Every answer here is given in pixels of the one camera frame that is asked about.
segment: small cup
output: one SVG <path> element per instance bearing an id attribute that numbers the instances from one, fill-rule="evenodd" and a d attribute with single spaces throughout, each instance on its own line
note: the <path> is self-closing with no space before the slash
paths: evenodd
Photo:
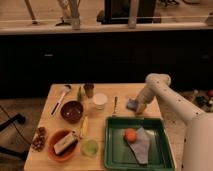
<path id="1" fill-rule="evenodd" d="M 94 90 L 94 84 L 92 84 L 92 83 L 84 84 L 84 91 L 85 91 L 86 96 L 89 99 L 93 97 L 93 94 L 94 94 L 93 90 Z"/>
<path id="2" fill-rule="evenodd" d="M 93 103 L 97 109 L 104 109 L 107 103 L 107 96 L 103 93 L 97 93 L 93 96 Z"/>

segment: chair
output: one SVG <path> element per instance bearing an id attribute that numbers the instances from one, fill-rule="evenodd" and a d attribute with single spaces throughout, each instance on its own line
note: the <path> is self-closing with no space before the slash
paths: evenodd
<path id="1" fill-rule="evenodd" d="M 3 124 L 0 125 L 0 132 L 3 131 L 5 128 L 7 128 L 10 124 L 13 124 L 14 121 L 18 121 L 19 124 L 24 124 L 25 123 L 25 117 L 22 116 L 21 114 L 16 114 L 15 116 L 13 116 L 12 118 L 8 119 L 6 122 L 4 122 Z M 27 155 L 28 155 L 28 151 L 24 151 L 22 153 L 4 148 L 0 146 L 0 153 L 4 153 L 4 154 L 8 154 L 8 155 L 12 155 L 12 156 L 16 156 L 21 158 L 22 160 L 26 160 Z"/>

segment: brown bowl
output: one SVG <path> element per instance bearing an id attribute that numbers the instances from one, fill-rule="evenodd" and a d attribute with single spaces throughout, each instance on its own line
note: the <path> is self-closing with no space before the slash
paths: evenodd
<path id="1" fill-rule="evenodd" d="M 83 114 L 83 105 L 78 101 L 69 101 L 61 108 L 61 116 L 69 123 L 77 123 Z"/>
<path id="2" fill-rule="evenodd" d="M 55 134 L 50 137 L 49 142 L 48 142 L 48 155 L 51 159 L 57 161 L 57 162 L 65 162 L 69 160 L 75 153 L 75 150 L 77 149 L 77 142 L 68 149 L 65 150 L 60 155 L 57 155 L 54 150 L 54 145 L 63 137 L 65 137 L 67 134 L 69 134 L 71 131 L 70 130 L 60 130 L 57 131 Z"/>

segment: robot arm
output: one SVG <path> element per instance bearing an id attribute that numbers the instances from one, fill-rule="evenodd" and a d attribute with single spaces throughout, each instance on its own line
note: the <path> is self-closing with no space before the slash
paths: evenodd
<path id="1" fill-rule="evenodd" d="M 146 86 L 137 97 L 140 104 L 150 103 L 157 95 L 187 125 L 182 159 L 183 171 L 213 170 L 213 114 L 203 110 L 169 88 L 166 74 L 149 74 Z"/>
<path id="2" fill-rule="evenodd" d="M 188 124 L 195 116 L 205 113 L 199 107 L 195 106 L 184 97 L 169 88 L 171 79 L 166 74 L 149 74 L 146 77 L 146 86 L 139 93 L 137 100 L 139 104 L 150 103 L 154 96 L 159 96 L 167 102 L 182 119 L 185 124 Z"/>

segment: white container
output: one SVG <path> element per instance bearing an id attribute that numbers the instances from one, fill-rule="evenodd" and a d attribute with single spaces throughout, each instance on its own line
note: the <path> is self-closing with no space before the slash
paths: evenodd
<path id="1" fill-rule="evenodd" d="M 96 93 L 93 96 L 92 99 L 93 103 L 95 104 L 95 107 L 97 109 L 104 109 L 104 107 L 106 106 L 106 103 L 108 101 L 108 98 L 105 94 L 103 93 Z"/>

